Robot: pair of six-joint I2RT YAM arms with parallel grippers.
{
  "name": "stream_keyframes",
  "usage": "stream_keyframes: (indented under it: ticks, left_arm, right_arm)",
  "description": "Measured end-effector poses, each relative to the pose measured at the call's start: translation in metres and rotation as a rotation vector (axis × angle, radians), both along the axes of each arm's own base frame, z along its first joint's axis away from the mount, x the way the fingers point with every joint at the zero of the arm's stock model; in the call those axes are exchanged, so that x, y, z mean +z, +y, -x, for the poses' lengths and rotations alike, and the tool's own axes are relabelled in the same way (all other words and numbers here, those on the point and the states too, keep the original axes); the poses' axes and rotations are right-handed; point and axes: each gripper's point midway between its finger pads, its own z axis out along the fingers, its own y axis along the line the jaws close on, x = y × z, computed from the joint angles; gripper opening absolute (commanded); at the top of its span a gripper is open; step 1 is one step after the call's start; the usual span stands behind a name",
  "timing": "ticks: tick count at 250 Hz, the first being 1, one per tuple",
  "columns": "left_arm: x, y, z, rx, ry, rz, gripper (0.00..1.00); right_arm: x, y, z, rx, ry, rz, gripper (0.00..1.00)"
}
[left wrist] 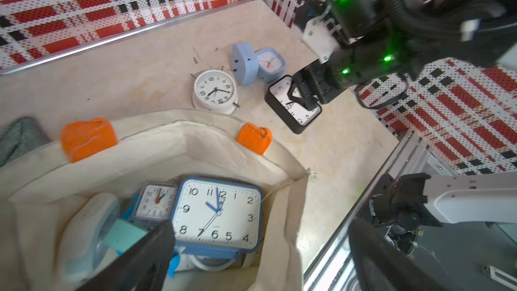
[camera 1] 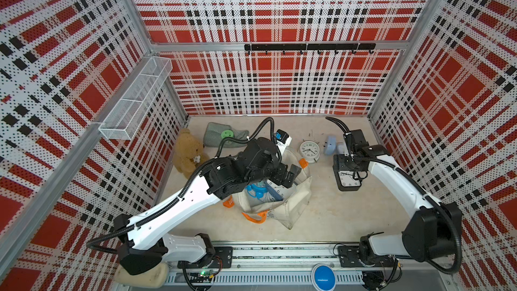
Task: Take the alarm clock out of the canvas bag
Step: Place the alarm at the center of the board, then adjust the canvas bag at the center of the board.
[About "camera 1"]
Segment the white round alarm clock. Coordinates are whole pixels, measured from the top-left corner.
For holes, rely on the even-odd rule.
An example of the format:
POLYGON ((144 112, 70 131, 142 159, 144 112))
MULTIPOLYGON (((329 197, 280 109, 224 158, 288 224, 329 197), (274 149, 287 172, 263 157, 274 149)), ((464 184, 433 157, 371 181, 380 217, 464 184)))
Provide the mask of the white round alarm clock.
POLYGON ((316 163, 320 158, 320 147, 315 141, 303 141, 300 144, 299 152, 309 164, 316 163))

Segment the light blue alarm clock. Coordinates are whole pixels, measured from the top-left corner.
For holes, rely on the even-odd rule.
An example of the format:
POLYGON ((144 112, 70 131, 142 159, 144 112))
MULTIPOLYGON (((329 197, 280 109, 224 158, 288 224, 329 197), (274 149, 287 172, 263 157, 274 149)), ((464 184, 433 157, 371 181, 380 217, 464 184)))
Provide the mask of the light blue alarm clock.
POLYGON ((337 149, 337 137, 334 135, 327 136, 326 142, 324 143, 324 155, 332 156, 337 149))

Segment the teal alarm clock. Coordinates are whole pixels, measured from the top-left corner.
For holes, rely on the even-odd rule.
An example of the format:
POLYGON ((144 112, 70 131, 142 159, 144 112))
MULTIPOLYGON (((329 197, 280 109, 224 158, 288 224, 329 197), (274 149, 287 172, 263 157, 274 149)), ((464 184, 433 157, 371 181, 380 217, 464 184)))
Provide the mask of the teal alarm clock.
POLYGON ((246 187, 246 192, 252 198, 261 199, 268 193, 268 190, 266 188, 266 183, 259 182, 259 183, 254 183, 254 184, 248 185, 246 187))

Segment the cream canvas tote bag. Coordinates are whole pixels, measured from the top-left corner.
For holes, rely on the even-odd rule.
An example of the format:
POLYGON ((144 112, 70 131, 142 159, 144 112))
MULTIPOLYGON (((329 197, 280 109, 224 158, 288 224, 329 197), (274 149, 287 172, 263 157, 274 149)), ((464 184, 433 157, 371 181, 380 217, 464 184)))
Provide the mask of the cream canvas tote bag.
POLYGON ((299 166, 302 170, 289 189, 273 183, 269 184, 276 194, 283 198, 281 201, 274 200, 273 194, 269 192, 266 192, 262 198, 255 199, 249 190, 236 193, 228 200, 248 221, 262 224, 266 219, 272 218, 290 230, 309 204, 312 196, 312 177, 307 161, 290 147, 286 148, 283 161, 289 166, 293 164, 299 166))

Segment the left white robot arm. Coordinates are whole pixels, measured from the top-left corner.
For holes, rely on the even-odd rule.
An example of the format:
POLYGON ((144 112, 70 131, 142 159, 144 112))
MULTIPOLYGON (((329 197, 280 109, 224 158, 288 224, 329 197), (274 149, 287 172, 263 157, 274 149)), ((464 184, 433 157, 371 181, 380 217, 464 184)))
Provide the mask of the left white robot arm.
POLYGON ((270 181, 290 188, 301 172, 299 166, 283 163, 283 154, 292 139, 287 132, 275 129, 272 117, 264 119, 250 137, 238 140, 245 146, 242 152, 223 157, 228 141, 223 138, 215 157, 196 168, 180 191, 139 215, 117 216, 114 230, 88 241, 87 248, 116 255, 131 276, 167 262, 183 261, 198 268, 208 265, 215 257, 215 249, 207 234, 175 237, 170 231, 251 184, 270 181))

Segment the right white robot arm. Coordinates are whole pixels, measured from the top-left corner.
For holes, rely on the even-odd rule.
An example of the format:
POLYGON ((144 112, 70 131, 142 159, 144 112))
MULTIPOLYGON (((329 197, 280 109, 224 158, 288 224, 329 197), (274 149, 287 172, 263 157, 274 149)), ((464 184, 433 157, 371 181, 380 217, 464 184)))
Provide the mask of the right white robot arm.
POLYGON ((462 211, 444 203, 407 174, 383 145, 371 145, 359 129, 351 130, 341 120, 327 117, 343 132, 346 151, 333 157, 338 189, 357 191, 364 179, 375 176, 397 199, 409 216, 401 233, 373 233, 359 241, 359 260, 372 267, 386 257, 400 257, 430 264, 441 273, 458 273, 463 260, 461 248, 462 211))

